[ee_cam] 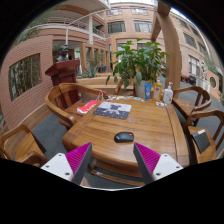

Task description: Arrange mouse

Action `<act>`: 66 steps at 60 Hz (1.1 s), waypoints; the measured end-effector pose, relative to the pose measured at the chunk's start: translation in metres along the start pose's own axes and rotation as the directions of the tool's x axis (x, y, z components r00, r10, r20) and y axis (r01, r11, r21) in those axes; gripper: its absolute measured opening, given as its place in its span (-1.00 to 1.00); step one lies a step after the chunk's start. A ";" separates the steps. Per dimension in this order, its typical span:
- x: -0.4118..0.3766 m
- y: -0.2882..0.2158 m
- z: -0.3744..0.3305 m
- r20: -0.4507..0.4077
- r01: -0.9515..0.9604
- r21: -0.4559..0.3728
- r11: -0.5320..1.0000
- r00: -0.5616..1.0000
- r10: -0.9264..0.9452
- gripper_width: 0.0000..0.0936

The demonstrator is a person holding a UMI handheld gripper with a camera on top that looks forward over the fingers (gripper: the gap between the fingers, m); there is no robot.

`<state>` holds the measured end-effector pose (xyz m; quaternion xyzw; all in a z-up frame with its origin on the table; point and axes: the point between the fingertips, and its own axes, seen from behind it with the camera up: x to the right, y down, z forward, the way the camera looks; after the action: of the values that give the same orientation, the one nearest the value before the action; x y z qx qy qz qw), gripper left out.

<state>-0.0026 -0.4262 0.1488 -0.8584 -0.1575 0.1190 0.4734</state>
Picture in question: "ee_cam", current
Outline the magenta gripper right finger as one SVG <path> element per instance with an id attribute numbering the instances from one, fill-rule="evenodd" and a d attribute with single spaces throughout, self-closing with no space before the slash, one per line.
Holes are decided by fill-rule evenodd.
<path id="1" fill-rule="evenodd" d="M 158 154 L 139 143 L 134 144 L 133 153 L 145 184 L 152 183 L 182 169 L 168 154 Z"/>

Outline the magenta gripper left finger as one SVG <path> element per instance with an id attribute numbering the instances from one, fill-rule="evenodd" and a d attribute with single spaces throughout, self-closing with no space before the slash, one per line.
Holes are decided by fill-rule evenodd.
<path id="1" fill-rule="evenodd" d="M 92 155 L 92 143 L 84 144 L 67 154 L 58 153 L 42 169 L 79 185 Z"/>

